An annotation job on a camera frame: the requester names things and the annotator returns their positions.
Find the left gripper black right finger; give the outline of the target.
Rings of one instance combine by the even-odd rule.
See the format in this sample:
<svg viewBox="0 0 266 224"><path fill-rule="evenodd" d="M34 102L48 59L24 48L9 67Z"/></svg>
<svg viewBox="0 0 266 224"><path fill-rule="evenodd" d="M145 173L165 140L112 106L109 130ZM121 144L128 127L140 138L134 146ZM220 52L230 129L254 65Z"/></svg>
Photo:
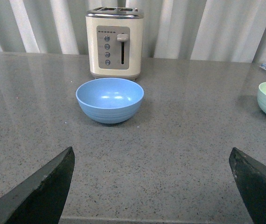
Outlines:
<svg viewBox="0 0 266 224"><path fill-rule="evenodd" d="M266 224L266 165L234 147L229 165L243 203L255 224Z"/></svg>

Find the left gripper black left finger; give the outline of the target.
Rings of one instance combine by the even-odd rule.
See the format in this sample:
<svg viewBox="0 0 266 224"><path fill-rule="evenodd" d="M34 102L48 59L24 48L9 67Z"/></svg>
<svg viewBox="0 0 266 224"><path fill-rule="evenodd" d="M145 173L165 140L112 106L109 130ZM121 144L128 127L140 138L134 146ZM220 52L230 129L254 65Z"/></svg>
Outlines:
<svg viewBox="0 0 266 224"><path fill-rule="evenodd" d="M0 198L0 224L57 224L75 166L68 147Z"/></svg>

